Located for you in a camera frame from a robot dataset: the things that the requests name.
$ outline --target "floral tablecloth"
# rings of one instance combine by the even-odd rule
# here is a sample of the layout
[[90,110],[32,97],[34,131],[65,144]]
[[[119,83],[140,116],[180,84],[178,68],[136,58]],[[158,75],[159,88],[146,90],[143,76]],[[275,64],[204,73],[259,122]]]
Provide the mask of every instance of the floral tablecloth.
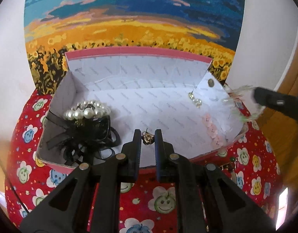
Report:
[[[39,96],[35,91],[15,127],[9,152],[8,176],[22,202],[34,209],[66,174],[56,172],[36,158],[42,122],[49,108],[51,95]],[[242,102],[240,111],[249,115]],[[279,166],[272,148],[255,121],[248,123],[249,131],[227,152],[211,153],[198,163],[226,164],[236,161],[236,180],[239,188],[256,202],[271,218],[277,215],[278,195],[282,188]],[[5,184],[7,211],[10,220],[19,226],[27,216],[8,182]],[[122,183],[120,197],[120,233],[177,232],[176,198],[173,183],[161,184],[155,173],[140,174],[135,184]]]

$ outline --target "painting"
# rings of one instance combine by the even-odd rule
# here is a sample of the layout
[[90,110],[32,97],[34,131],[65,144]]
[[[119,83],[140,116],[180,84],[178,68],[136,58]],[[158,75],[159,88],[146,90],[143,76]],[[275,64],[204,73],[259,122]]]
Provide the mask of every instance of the painting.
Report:
[[151,46],[213,59],[225,81],[245,0],[26,0],[25,45],[39,94],[53,94],[68,69],[65,52]]

